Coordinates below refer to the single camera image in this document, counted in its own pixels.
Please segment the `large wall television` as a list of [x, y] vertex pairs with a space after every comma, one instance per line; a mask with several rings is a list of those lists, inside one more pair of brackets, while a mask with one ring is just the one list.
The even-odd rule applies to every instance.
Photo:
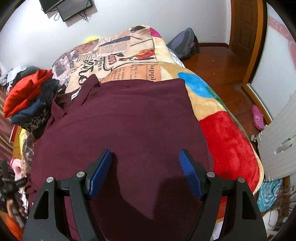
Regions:
[[39, 0], [41, 4], [42, 11], [46, 14], [49, 11], [53, 10], [58, 4], [64, 0]]

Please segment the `small wall monitor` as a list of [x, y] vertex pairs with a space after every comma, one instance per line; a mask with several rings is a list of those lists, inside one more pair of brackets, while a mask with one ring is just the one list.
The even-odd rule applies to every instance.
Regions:
[[57, 10], [63, 22], [66, 22], [75, 15], [88, 20], [86, 10], [92, 6], [92, 0], [65, 0], [57, 5]]

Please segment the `white slatted cabinet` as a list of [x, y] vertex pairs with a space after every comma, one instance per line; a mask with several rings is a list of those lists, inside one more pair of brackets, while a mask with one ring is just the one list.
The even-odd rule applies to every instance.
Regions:
[[293, 94], [280, 114], [258, 135], [251, 137], [251, 140], [257, 142], [267, 181], [295, 173], [295, 115], [295, 94]]

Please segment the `dark grey backpack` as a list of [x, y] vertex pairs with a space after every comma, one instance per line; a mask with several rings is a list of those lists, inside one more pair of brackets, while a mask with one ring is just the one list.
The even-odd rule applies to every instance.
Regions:
[[199, 41], [192, 28], [186, 28], [166, 45], [180, 60], [191, 58], [200, 52]]

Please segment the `wooden door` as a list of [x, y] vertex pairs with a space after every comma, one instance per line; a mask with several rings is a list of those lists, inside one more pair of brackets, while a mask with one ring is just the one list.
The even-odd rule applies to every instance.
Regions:
[[230, 50], [248, 65], [255, 46], [258, 22], [263, 19], [262, 1], [231, 1]]

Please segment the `colourful fleece blanket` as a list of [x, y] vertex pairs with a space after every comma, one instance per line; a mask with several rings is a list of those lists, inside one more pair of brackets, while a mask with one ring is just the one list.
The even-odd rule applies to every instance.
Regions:
[[214, 172], [225, 179], [243, 177], [256, 194], [263, 182], [263, 166], [243, 125], [231, 112], [242, 104], [242, 117], [251, 122], [251, 102], [240, 89], [246, 65], [225, 46], [199, 45], [188, 60], [176, 58], [160, 34], [151, 29], [161, 79], [182, 78], [213, 157]]

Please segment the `navy folded garment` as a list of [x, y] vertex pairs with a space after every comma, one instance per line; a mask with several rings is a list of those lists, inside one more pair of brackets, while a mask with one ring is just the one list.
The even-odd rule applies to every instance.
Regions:
[[41, 94], [25, 109], [11, 116], [11, 124], [18, 126], [31, 125], [46, 117], [50, 110], [52, 100], [60, 88], [59, 80], [46, 80], [41, 86]]

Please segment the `black patterned folded garment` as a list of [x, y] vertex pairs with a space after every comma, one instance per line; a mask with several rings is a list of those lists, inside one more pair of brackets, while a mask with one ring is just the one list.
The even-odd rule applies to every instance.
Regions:
[[45, 131], [47, 122], [51, 116], [51, 109], [44, 108], [36, 112], [28, 121], [21, 125], [21, 127], [32, 133], [36, 140], [40, 139]]

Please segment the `newspaper print bed blanket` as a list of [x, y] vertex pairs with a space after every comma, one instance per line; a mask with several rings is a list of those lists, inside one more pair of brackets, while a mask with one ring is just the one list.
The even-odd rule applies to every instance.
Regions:
[[64, 53], [53, 64], [53, 77], [72, 92], [91, 76], [102, 83], [113, 80], [158, 81], [153, 29], [137, 25], [115, 36], [96, 39]]

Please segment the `red folded garment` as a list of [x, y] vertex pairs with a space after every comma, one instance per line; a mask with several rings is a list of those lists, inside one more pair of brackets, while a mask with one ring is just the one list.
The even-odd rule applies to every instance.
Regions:
[[26, 109], [41, 93], [41, 85], [52, 76], [52, 69], [40, 69], [16, 83], [4, 102], [4, 117], [9, 118]]

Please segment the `yellow garment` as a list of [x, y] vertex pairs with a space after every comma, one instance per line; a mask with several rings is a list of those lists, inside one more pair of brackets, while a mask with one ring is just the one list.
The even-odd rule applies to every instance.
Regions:
[[19, 143], [20, 143], [20, 152], [23, 154], [23, 144], [24, 141], [26, 140], [27, 134], [25, 129], [21, 129], [21, 132], [19, 134]]

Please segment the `pink croc shoe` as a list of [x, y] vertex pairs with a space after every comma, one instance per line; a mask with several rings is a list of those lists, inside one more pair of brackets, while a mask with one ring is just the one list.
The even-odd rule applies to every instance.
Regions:
[[260, 111], [260, 109], [256, 105], [252, 106], [251, 112], [252, 112], [252, 115], [253, 115], [253, 124], [255, 125], [255, 127], [259, 131], [264, 130], [263, 113]]

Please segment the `dark grey clothes pile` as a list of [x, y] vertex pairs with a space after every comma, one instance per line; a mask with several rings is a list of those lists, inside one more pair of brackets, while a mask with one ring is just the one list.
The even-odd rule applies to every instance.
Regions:
[[23, 78], [35, 74], [38, 70], [40, 70], [40, 68], [36, 67], [36, 66], [28, 66], [25, 70], [19, 72], [16, 77], [13, 80], [13, 83], [11, 85], [11, 88], [13, 88], [20, 80], [22, 80]]

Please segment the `pink plush toy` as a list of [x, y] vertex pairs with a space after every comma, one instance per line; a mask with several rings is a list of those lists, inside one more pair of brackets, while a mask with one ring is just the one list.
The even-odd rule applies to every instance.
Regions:
[[10, 161], [10, 167], [15, 173], [15, 180], [20, 180], [22, 178], [22, 161], [20, 159], [12, 158]]

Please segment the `maroon button-up shirt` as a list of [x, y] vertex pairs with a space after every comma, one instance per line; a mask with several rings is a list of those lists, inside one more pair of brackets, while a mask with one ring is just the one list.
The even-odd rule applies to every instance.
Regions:
[[104, 149], [113, 162], [91, 207], [105, 238], [184, 240], [200, 202], [179, 153], [186, 149], [206, 170], [214, 168], [184, 80], [102, 84], [91, 76], [79, 91], [55, 97], [34, 146], [29, 202], [49, 176], [70, 178]]

